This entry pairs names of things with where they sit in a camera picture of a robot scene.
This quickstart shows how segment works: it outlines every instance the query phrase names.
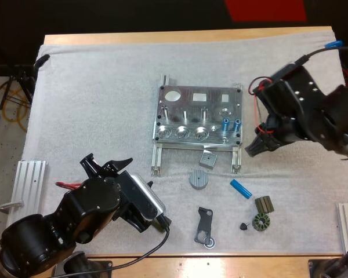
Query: square hole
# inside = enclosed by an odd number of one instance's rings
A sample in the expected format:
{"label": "square hole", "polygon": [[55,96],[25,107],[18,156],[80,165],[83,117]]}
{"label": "square hole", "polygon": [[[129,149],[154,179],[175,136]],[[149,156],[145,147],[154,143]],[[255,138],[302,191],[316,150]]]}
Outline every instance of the square hole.
{"label": "square hole", "polygon": [[230,96],[228,94],[222,94],[222,102],[227,103],[230,101]]}
{"label": "square hole", "polygon": [[206,94],[194,93],[193,101],[206,101]]}

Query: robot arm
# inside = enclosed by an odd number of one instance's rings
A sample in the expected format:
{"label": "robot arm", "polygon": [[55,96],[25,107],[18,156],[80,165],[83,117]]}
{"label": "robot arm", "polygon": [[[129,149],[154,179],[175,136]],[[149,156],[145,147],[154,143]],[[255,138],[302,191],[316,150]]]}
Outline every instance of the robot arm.
{"label": "robot arm", "polygon": [[170,220],[150,188],[152,182],[146,184],[127,171],[118,173],[132,160],[111,160],[101,167],[92,153],[85,157],[81,165],[89,178],[64,194],[54,213],[29,215],[4,230],[0,277],[29,277],[49,269],[70,256],[76,243],[90,242],[118,217],[139,232],[157,220],[168,235]]}
{"label": "robot arm", "polygon": [[251,93],[269,115],[246,147],[250,156],[309,140],[348,158],[348,88],[340,85],[324,95],[302,66],[305,61],[286,65]]}

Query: blue connector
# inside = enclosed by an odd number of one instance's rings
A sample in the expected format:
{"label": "blue connector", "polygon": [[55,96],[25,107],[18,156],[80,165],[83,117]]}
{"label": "blue connector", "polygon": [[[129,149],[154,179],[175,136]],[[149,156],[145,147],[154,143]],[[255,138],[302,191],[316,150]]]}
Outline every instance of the blue connector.
{"label": "blue connector", "polygon": [[343,46],[343,41],[338,40],[336,42],[329,42],[325,45],[325,48],[331,48],[331,47],[341,47]]}
{"label": "blue connector", "polygon": [[229,125],[230,125],[230,119],[229,118],[223,118],[223,120],[222,120],[222,131],[227,131]]}
{"label": "blue connector", "polygon": [[239,132],[241,128],[241,120],[236,119],[233,124],[233,130]]}
{"label": "blue connector", "polygon": [[232,185],[232,187],[234,189],[236,189],[237,191],[239,191],[240,194],[242,194],[243,197],[245,197],[246,199],[250,199],[250,197],[252,196],[252,194],[250,193],[249,190],[247,190],[246,188],[244,188],[238,181],[236,181],[235,179],[232,180],[232,182],[230,183],[230,185]]}

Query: green gear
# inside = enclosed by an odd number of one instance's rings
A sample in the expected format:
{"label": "green gear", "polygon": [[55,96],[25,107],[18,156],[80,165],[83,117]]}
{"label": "green gear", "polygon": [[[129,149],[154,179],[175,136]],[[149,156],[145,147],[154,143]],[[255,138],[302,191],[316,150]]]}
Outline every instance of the green gear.
{"label": "green gear", "polygon": [[259,232],[266,230],[270,224],[271,220],[265,213],[259,213],[253,219],[253,227]]}

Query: black background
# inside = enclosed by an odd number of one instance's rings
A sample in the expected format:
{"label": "black background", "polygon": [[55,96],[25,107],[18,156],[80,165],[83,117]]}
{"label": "black background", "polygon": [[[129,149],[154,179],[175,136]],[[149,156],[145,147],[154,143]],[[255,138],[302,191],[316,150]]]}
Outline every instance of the black background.
{"label": "black background", "polygon": [[[305,0],[304,5],[305,23],[238,23],[223,0],[0,0],[0,47],[14,64],[31,65],[45,34],[310,25],[331,25],[348,46],[348,0]],[[348,67],[348,53],[341,58]]]}

